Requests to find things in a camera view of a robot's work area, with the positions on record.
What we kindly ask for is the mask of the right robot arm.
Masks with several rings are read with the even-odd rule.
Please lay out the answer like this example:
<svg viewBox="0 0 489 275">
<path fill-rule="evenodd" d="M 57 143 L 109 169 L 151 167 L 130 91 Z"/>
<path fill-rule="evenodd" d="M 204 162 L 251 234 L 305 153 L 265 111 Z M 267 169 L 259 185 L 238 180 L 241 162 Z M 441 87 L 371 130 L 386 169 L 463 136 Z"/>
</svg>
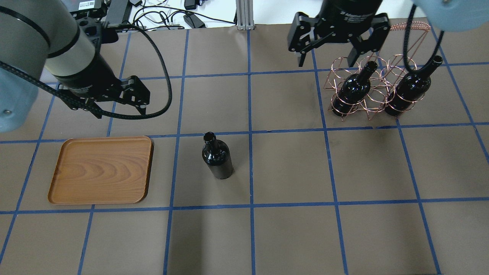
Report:
<svg viewBox="0 0 489 275">
<path fill-rule="evenodd" d="M 448 32 L 478 28 L 488 21 L 487 0 L 414 0 L 433 26 Z M 325 0 L 319 13 L 309 17 L 297 12 L 287 36 L 288 50 L 299 55 L 303 66 L 306 54 L 323 44 L 351 43 L 349 67 L 360 55 L 381 50 L 391 25 L 386 13 L 378 13 L 381 0 Z"/>
</svg>

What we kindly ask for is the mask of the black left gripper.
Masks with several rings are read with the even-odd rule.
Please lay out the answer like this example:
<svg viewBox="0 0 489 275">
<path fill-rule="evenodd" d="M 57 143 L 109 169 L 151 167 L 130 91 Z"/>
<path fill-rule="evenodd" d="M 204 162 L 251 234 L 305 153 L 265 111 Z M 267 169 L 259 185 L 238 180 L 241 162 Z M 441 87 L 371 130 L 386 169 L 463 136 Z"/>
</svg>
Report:
<svg viewBox="0 0 489 275">
<path fill-rule="evenodd" d="M 131 105 L 140 115 L 146 115 L 150 103 L 151 92 L 137 76 L 118 79 L 102 57 L 93 58 L 88 67 L 70 76 L 59 76 L 58 80 L 78 98 Z M 97 104 L 83 104 L 79 108 L 98 120 L 103 117 L 103 110 Z"/>
</svg>

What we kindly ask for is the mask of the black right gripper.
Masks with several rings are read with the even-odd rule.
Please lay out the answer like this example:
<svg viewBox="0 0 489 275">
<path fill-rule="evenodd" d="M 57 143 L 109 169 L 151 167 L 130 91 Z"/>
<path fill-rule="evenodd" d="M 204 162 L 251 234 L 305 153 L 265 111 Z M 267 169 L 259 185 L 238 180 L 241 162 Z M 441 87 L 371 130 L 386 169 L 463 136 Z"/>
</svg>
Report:
<svg viewBox="0 0 489 275">
<path fill-rule="evenodd" d="M 355 67 L 358 58 L 377 52 L 390 31 L 386 13 L 378 13 L 381 0 L 324 0 L 318 14 L 296 12 L 288 33 L 288 50 L 296 52 L 303 67 L 307 52 L 323 44 L 345 44 L 351 49 L 347 62 Z"/>
</svg>

